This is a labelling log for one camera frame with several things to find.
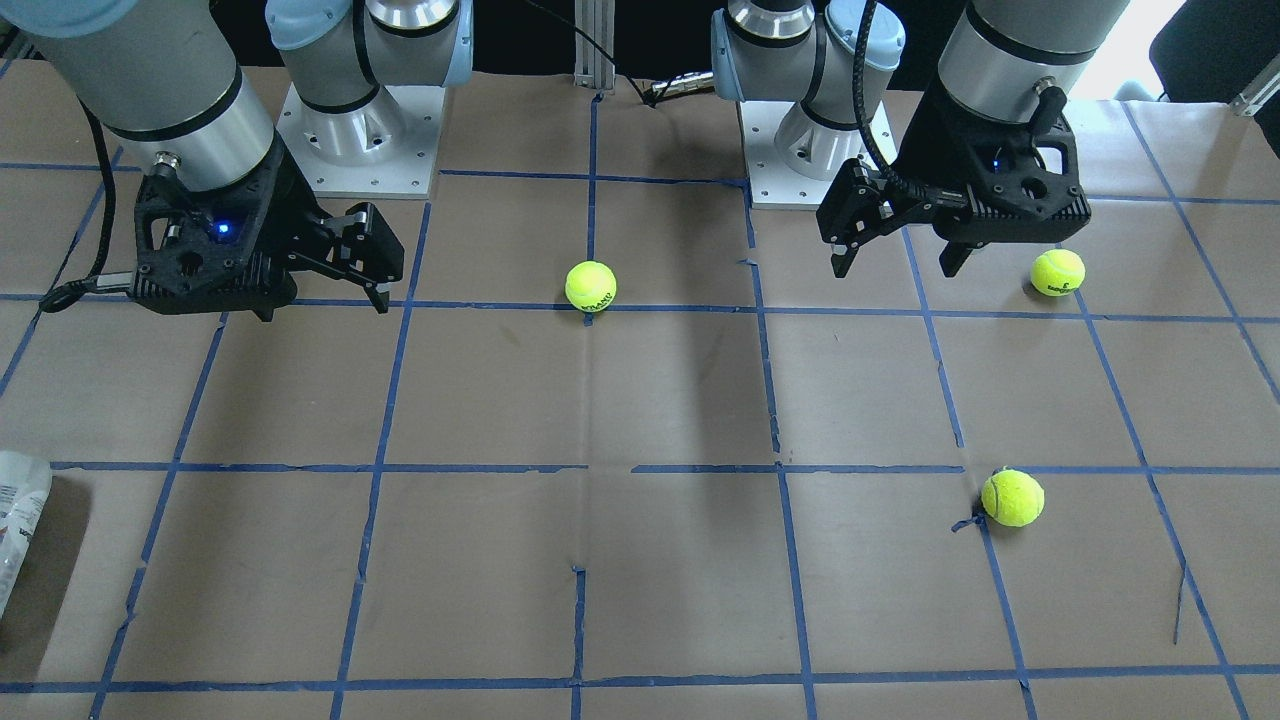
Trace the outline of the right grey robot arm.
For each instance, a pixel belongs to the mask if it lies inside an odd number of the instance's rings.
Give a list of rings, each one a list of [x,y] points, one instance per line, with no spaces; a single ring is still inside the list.
[[[296,301],[294,274],[357,286],[376,313],[404,274],[404,246],[376,197],[425,197],[442,102],[474,68],[471,1],[269,1],[291,74],[284,111],[264,106],[206,1],[5,1],[76,92],[106,179],[87,275],[42,313],[120,295],[163,315],[252,313]],[[115,186],[102,133],[143,172],[134,268],[108,273]]]

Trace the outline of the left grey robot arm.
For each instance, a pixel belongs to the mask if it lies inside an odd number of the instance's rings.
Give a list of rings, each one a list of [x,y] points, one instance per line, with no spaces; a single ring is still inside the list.
[[[893,159],[870,119],[908,44],[878,1],[731,1],[713,15],[716,92],[787,102],[776,147],[828,187],[815,210],[836,277],[863,246],[905,225],[945,241],[959,273],[992,243],[1056,245],[1092,210],[1069,91],[1125,9],[1123,1],[968,1]]]

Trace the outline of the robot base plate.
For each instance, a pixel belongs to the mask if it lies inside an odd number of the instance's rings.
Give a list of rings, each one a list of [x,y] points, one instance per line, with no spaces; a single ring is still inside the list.
[[[289,87],[276,128],[320,199],[428,200],[448,91],[389,86],[364,108],[315,110]]]
[[[870,163],[858,129],[823,126],[799,102],[740,102],[739,119],[754,208],[814,210],[847,159]]]

